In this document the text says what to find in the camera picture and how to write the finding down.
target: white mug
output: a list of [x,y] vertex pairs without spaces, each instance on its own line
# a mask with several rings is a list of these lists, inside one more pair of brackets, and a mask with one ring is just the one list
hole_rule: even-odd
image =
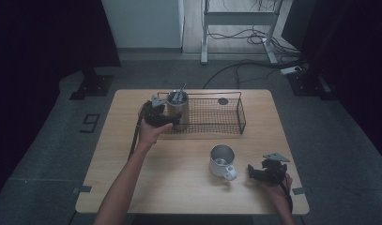
[[237,172],[232,165],[235,153],[227,145],[220,144],[215,146],[210,153],[210,171],[216,176],[224,177],[227,180],[235,180]]

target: cup handle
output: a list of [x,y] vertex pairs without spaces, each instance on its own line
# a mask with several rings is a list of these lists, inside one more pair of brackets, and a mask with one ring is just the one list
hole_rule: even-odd
[[225,169],[228,172],[223,177],[225,177],[228,180],[235,180],[235,178],[237,178],[237,172],[235,171],[235,167],[233,165],[230,165]]

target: human arm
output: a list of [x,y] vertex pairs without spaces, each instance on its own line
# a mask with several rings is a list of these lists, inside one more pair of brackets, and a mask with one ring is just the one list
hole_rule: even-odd
[[134,153],[127,161],[99,207],[94,224],[122,224],[129,210],[132,195],[141,172],[144,159],[159,135],[170,129],[173,124],[151,127],[144,120],[141,122],[139,142]]
[[[291,188],[293,179],[289,174],[286,174],[283,179],[283,184],[287,189]],[[266,183],[260,183],[260,186],[266,191],[270,201],[278,211],[279,218],[282,225],[295,225],[296,222],[290,212],[289,203],[285,197],[284,191],[281,186],[272,186]]]

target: stainless steel mug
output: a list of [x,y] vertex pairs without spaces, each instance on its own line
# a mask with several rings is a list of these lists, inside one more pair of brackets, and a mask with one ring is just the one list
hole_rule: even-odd
[[233,166],[235,153],[227,145],[215,146],[210,153],[210,171],[216,176],[224,177],[227,180],[235,180],[237,172]]
[[167,95],[167,112],[168,115],[181,114],[178,125],[173,126],[173,130],[182,131],[186,129],[190,123],[190,105],[189,97],[182,89],[171,91]]

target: black basket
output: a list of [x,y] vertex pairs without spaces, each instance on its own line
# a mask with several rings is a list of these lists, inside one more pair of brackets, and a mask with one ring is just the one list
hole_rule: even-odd
[[[158,97],[166,98],[167,94],[158,93]],[[243,134],[246,117],[241,103],[241,92],[188,94],[188,96],[190,122],[176,125],[180,128],[170,129],[165,132],[166,134],[200,132]]]

